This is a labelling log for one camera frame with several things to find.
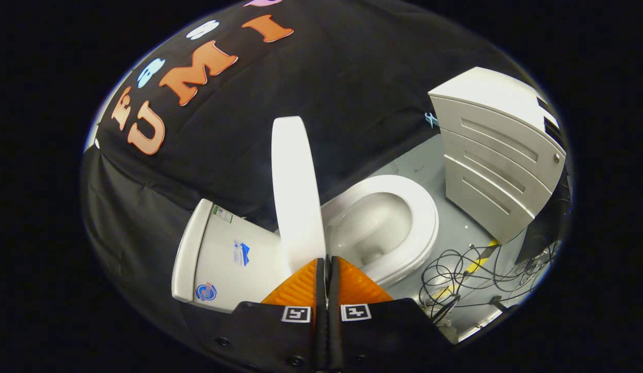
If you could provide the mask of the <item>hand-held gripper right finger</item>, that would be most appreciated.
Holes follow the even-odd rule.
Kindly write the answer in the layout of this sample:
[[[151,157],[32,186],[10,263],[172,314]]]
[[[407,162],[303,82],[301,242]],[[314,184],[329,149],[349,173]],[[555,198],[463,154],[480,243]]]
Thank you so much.
[[[329,260],[328,370],[429,372],[454,351],[413,299],[394,299],[338,256]]]

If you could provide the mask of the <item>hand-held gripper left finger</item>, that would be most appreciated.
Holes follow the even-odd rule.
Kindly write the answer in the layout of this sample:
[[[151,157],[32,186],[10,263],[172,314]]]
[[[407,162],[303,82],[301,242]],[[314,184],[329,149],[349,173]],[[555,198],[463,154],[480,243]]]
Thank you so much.
[[[326,261],[312,260],[261,302],[240,302],[212,335],[213,355],[248,372],[315,372],[327,361]]]

